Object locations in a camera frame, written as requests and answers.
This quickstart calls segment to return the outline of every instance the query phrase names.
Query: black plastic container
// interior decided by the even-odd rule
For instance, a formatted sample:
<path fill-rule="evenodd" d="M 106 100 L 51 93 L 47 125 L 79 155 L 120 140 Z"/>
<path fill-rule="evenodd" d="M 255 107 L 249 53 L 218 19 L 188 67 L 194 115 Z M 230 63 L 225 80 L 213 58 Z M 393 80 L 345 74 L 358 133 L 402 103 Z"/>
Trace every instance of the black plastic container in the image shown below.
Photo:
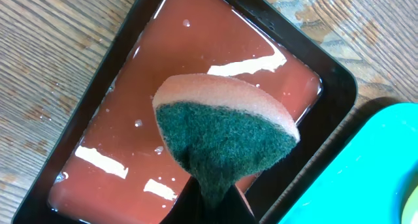
<path fill-rule="evenodd" d="M 16 212 L 13 223 L 78 223 L 51 210 L 47 201 L 49 190 L 161 1 L 135 1 L 57 144 Z M 264 171 L 246 193 L 256 220 L 260 220 L 351 110 L 357 96 L 357 85 L 354 77 L 341 64 L 265 0 L 226 2 L 307 64 L 323 81 L 323 92 L 319 100 L 298 126 L 301 142 L 284 160 Z M 339 146 L 327 148 L 334 151 L 340 149 Z M 334 153 L 328 154 L 330 156 L 322 157 L 320 163 L 312 164 L 314 172 L 307 174 L 298 189 L 286 196 L 278 207 L 280 209 L 274 212 L 276 221 L 313 182 L 319 171 L 325 168 L 324 165 L 333 159 Z"/>

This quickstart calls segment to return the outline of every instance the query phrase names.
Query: wooden table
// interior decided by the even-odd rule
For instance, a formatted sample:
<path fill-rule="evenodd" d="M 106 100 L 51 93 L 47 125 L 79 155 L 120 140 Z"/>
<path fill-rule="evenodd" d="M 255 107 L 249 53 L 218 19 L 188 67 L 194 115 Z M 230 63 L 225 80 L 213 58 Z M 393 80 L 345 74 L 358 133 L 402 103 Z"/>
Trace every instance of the wooden table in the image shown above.
<path fill-rule="evenodd" d="M 355 75 L 359 98 L 340 132 L 383 105 L 417 102 L 417 0 L 267 1 Z M 0 223 L 10 223 L 133 2 L 0 0 Z"/>

